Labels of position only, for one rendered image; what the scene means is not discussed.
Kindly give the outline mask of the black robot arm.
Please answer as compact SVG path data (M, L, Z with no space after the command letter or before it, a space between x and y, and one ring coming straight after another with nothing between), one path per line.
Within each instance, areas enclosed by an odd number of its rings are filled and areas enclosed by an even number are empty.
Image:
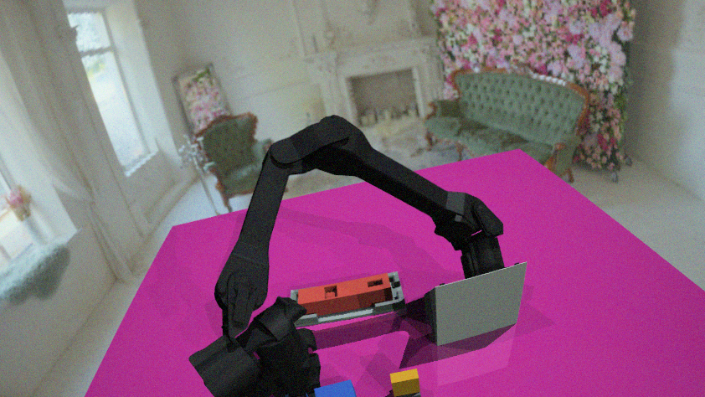
M348 120L326 116L272 144L263 159L239 239L214 288L223 336L188 358L214 397L285 397L264 365L287 369L304 354L294 323L307 311L289 297L278 296L249 322L267 298L270 236L288 177L315 168L361 178L429 215L435 234L461 250L466 279L506 268L496 238L503 222L479 198L444 190L372 148Z

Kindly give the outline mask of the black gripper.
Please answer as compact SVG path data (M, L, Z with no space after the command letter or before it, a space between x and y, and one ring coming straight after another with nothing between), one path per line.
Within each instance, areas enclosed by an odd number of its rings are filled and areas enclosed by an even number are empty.
M316 339L312 330L296 329L304 343L301 360L287 369L270 369L266 365L265 377L274 379L289 397L316 397L315 388L320 386L321 363L318 353L309 353L308 348L316 351Z

